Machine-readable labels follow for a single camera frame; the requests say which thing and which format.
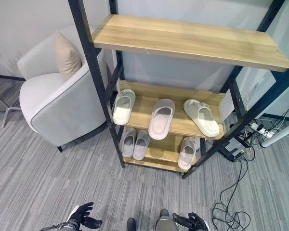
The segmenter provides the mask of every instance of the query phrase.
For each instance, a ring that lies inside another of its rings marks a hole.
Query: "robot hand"
[[[89,229],[98,229],[101,227],[103,222],[101,220],[88,217],[90,211],[92,210],[92,205],[93,202],[86,203],[82,206],[78,205],[74,207],[66,222],[43,228],[40,231],[48,231],[52,229],[57,229],[58,231],[80,231],[79,228],[81,224]]]
[[[103,222],[101,220],[88,217],[90,211],[92,210],[92,206],[93,202],[86,203],[82,206],[76,206],[67,221],[75,221],[78,224],[78,227],[80,227],[80,224],[82,224],[89,229],[98,229],[101,227]]]
[[[187,227],[189,231],[210,231],[207,223],[196,213],[189,213],[188,218],[173,213],[172,217],[176,223]]]

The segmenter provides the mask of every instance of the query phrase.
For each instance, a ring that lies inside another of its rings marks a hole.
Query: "metal table leg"
[[[3,122],[2,122],[2,128],[4,128],[9,112],[10,111],[21,111],[21,108],[9,106],[1,98],[0,98],[0,103],[5,107],[5,109],[0,109],[0,112],[5,112],[4,117],[3,117]]]

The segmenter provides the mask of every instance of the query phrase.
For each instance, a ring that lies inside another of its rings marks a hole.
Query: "striped carpet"
[[[0,96],[19,105],[21,84],[0,79]],[[154,168],[122,169],[105,126],[59,153],[29,128],[21,112],[10,113],[5,128],[2,118],[0,113],[0,231],[38,231],[89,201],[95,203],[91,216],[104,222],[101,231],[124,231],[129,217],[136,219],[138,230],[152,231],[162,208],[182,216],[196,212],[214,230],[211,209],[239,174],[240,164],[220,154],[185,180],[180,173]],[[229,210],[250,214],[247,230],[289,231],[289,138],[255,150]],[[222,224],[219,229],[226,230]]]

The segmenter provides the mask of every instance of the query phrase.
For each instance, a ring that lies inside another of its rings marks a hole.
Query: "throw pillow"
[[[65,81],[69,80],[81,68],[79,51],[63,34],[57,31],[54,53],[62,78]]]

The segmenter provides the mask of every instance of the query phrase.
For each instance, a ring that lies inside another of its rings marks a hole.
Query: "wooden shelf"
[[[179,168],[178,164],[172,163],[172,162],[166,162],[161,160],[151,160],[144,158],[142,160],[135,160],[133,158],[123,158],[125,162],[136,164],[136,165],[144,165],[148,167],[156,167],[160,169],[166,169],[170,171],[176,171],[176,172],[186,172],[183,169]]]
[[[220,139],[224,135],[223,122],[218,107],[224,94],[160,87],[142,83],[132,83],[124,80],[120,80],[120,88],[121,90],[132,89],[136,94],[136,101],[132,109],[130,120],[127,123],[128,127],[147,130],[149,128],[151,114],[155,103],[160,99],[169,98],[175,103],[175,111],[169,133],[216,140]],[[183,103],[188,99],[196,99],[210,105],[212,115],[220,126],[220,133],[217,137],[210,138],[203,135],[197,125],[188,117],[183,109]]]
[[[285,72],[289,60],[264,32],[146,17],[110,15],[95,47]]]
[[[183,138],[184,137],[180,135],[168,134],[167,137],[161,141],[151,139],[143,160],[138,161],[132,157],[124,157],[124,161],[137,165],[167,169],[170,171],[186,172],[178,166]]]

